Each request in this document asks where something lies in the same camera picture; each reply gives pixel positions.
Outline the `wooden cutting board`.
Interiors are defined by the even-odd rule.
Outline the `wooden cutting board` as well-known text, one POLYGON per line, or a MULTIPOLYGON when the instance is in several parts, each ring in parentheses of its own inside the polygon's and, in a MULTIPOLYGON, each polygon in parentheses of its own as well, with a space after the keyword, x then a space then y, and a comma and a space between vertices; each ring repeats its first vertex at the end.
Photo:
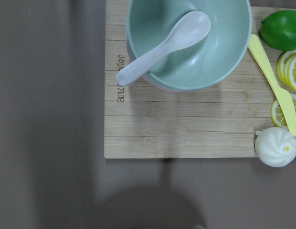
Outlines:
POLYGON ((255 132, 274 125, 274 95, 252 55, 218 84, 193 92, 165 91, 144 79, 119 87, 115 76, 130 61, 128 5, 106 1, 105 158, 255 157, 255 132))

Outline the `green lime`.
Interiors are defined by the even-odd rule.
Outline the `green lime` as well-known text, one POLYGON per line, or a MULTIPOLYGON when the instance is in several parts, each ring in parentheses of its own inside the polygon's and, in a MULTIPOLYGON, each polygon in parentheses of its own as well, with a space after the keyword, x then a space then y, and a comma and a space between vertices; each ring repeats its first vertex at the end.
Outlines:
POLYGON ((296 50, 296 11, 280 10, 268 15, 261 21, 260 34, 274 49, 296 50))

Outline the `green stacked bowls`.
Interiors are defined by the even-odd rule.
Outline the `green stacked bowls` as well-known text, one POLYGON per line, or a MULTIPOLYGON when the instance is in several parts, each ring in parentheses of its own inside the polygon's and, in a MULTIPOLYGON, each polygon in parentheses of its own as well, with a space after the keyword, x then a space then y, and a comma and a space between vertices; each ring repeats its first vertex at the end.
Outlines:
POLYGON ((242 60, 252 31, 252 12, 247 0, 132 0, 127 10, 127 48, 140 59, 144 78, 173 91, 193 91, 217 84, 242 60), (177 22, 200 11, 210 20, 202 39, 193 30, 175 37, 169 54, 152 61, 148 52, 164 42, 177 22))

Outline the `yellow plastic knife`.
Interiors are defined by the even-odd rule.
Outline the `yellow plastic knife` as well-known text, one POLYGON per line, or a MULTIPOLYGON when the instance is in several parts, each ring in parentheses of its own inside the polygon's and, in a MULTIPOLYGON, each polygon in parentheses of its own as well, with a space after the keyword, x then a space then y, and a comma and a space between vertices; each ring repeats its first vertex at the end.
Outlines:
POLYGON ((256 34, 251 34, 248 49, 267 79, 275 98, 279 102, 288 130, 293 136, 296 136, 296 112, 292 96, 279 85, 264 47, 256 34))

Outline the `white ceramic spoon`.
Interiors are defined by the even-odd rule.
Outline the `white ceramic spoon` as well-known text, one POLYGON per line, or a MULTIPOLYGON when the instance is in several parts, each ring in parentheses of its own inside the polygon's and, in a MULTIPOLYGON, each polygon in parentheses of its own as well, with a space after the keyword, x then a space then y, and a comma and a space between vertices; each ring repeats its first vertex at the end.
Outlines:
POLYGON ((135 59, 116 75, 118 85, 131 85, 167 55, 199 43, 208 35, 210 28, 211 21, 205 12, 194 10, 187 13, 174 25, 162 43, 135 59))

